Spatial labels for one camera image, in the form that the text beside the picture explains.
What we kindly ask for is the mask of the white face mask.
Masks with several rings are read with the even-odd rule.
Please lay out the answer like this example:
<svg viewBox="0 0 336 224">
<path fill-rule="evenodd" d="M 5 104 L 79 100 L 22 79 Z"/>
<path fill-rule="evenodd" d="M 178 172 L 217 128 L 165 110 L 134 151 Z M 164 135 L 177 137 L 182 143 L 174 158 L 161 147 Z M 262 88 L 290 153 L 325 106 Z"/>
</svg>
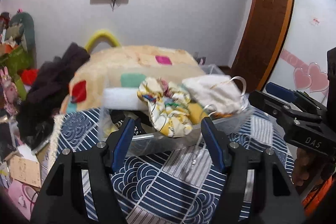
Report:
<svg viewBox="0 0 336 224">
<path fill-rule="evenodd" d="M 192 102 L 201 105 L 209 117 L 227 118 L 241 113 L 248 106 L 246 81 L 242 77 L 204 75 L 184 79 L 182 84 Z"/>
</svg>

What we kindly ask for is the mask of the white foam block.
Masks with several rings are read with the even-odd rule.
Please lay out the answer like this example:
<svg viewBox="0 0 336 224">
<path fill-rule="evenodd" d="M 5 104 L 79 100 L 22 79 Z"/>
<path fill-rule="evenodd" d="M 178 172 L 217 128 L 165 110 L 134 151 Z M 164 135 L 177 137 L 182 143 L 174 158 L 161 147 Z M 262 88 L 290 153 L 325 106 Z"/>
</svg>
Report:
<svg viewBox="0 0 336 224">
<path fill-rule="evenodd" d="M 101 107 L 110 110 L 147 110 L 147 104 L 137 96 L 137 88 L 106 88 L 102 94 Z"/>
</svg>

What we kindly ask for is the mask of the blue white patterned tablecloth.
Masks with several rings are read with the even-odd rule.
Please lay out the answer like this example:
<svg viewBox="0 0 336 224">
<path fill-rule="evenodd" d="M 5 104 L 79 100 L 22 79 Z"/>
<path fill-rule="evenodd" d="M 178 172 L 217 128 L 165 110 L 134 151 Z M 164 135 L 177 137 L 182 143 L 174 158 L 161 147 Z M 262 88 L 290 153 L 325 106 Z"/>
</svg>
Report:
<svg viewBox="0 0 336 224">
<path fill-rule="evenodd" d="M 51 135 L 49 169 L 65 148 L 79 152 L 98 142 L 100 109 L 57 115 Z M 237 133 L 229 135 L 246 149 L 271 148 L 288 175 L 294 159 L 268 114 L 254 110 Z M 127 157 L 110 177 L 120 208 L 128 223 L 210 223 L 226 175 L 218 172 L 206 149 L 191 164 L 194 146 L 144 156 Z M 82 171 L 87 216 L 97 221 L 89 174 Z"/>
</svg>

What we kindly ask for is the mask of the brown cardboard piece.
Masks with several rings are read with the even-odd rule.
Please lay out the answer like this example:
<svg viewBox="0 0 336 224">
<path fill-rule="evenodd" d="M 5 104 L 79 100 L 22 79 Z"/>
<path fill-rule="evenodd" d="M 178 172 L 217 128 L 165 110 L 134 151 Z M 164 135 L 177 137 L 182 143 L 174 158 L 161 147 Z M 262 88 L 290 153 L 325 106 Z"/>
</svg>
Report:
<svg viewBox="0 0 336 224">
<path fill-rule="evenodd" d="M 42 186 L 40 164 L 17 155 L 10 159 L 10 176 L 30 186 Z"/>
</svg>

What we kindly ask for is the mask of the dark clothes pile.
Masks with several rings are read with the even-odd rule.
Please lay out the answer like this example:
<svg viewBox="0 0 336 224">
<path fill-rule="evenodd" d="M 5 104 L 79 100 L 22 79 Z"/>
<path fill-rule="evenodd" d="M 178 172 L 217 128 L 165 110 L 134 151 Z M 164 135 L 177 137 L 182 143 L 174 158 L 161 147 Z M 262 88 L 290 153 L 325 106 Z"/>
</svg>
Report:
<svg viewBox="0 0 336 224">
<path fill-rule="evenodd" d="M 31 149 L 36 149 L 52 133 L 54 115 L 69 93 L 70 80 L 89 58 L 84 48 L 71 43 L 62 57 L 54 57 L 39 69 L 16 116 L 20 139 Z"/>
</svg>

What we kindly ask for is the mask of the pink rabbit plush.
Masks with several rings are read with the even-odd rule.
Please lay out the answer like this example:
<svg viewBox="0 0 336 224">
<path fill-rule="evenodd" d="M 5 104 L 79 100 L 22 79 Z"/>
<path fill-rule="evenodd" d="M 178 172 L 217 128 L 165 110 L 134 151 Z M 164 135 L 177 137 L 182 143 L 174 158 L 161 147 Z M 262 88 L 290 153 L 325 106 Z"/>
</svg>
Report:
<svg viewBox="0 0 336 224">
<path fill-rule="evenodd" d="M 5 110 L 10 116 L 16 116 L 18 114 L 18 106 L 21 103 L 17 87 L 15 83 L 13 83 L 7 67 L 3 67 L 0 73 L 3 96 L 5 99 Z"/>
</svg>

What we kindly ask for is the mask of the yellow fuzzy headband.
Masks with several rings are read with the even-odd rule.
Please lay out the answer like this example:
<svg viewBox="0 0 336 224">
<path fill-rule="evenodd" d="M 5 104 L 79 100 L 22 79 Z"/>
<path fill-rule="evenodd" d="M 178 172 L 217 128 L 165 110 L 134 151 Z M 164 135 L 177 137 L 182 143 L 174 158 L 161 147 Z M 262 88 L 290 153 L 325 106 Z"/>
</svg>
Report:
<svg viewBox="0 0 336 224">
<path fill-rule="evenodd" d="M 112 48 L 121 46 L 117 38 L 108 30 L 98 30 L 89 38 L 84 48 L 88 53 L 91 53 L 100 42 L 106 42 Z"/>
</svg>

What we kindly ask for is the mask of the green cardboard box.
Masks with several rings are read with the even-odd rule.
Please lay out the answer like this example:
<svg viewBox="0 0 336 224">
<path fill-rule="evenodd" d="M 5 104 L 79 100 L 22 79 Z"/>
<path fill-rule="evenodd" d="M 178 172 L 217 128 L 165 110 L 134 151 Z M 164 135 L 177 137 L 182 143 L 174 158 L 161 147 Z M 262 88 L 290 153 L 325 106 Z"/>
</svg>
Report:
<svg viewBox="0 0 336 224">
<path fill-rule="evenodd" d="M 29 69 L 33 66 L 33 52 L 25 51 L 22 46 L 1 56 L 1 67 L 7 67 L 8 74 L 11 77 L 14 77 L 18 71 Z"/>
</svg>

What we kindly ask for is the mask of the green dinosaur plush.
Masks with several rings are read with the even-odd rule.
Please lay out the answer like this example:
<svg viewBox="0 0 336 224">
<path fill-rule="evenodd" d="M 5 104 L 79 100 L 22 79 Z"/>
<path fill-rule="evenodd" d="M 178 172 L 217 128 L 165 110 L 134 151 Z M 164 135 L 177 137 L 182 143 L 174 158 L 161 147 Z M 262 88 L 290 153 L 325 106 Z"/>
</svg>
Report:
<svg viewBox="0 0 336 224">
<path fill-rule="evenodd" d="M 15 14 L 9 21 L 9 26 L 20 25 L 19 32 L 24 37 L 23 48 L 29 52 L 35 48 L 35 30 L 32 16 L 27 12 Z"/>
</svg>

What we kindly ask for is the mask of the brown wooden door frame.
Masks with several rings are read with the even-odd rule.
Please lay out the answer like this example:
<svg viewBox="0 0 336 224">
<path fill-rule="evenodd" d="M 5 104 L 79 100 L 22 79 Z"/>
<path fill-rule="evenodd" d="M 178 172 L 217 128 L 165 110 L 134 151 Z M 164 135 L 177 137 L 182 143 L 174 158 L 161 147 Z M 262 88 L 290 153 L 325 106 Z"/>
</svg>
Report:
<svg viewBox="0 0 336 224">
<path fill-rule="evenodd" d="M 252 0 L 243 37 L 231 71 L 247 82 L 247 92 L 260 90 L 279 51 L 289 19 L 288 0 Z"/>
</svg>

